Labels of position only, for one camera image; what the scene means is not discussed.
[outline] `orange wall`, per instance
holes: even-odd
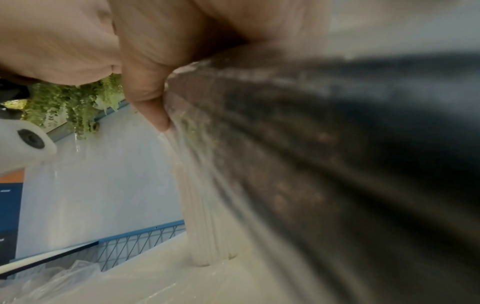
[[[24,170],[12,172],[9,175],[0,177],[0,184],[23,183],[24,177],[25,177]]]

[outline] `hanging plant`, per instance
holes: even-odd
[[[97,130],[95,117],[99,110],[118,110],[121,95],[121,80],[116,74],[81,86],[40,83],[33,86],[31,99],[21,101],[23,119],[45,127],[47,121],[66,113],[70,129],[84,138]]]

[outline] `hand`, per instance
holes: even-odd
[[[126,98],[158,130],[164,82],[219,47],[324,33],[328,0],[109,0]]]
[[[0,0],[0,69],[81,85],[120,73],[107,0]]]

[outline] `black circular lens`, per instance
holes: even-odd
[[[18,132],[18,135],[20,138],[29,146],[36,148],[36,149],[43,149],[45,147],[44,141],[35,134],[34,132],[27,130],[27,129],[21,129]]]

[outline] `white panel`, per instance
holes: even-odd
[[[17,258],[182,219],[158,132],[130,107],[100,124],[25,171]]]

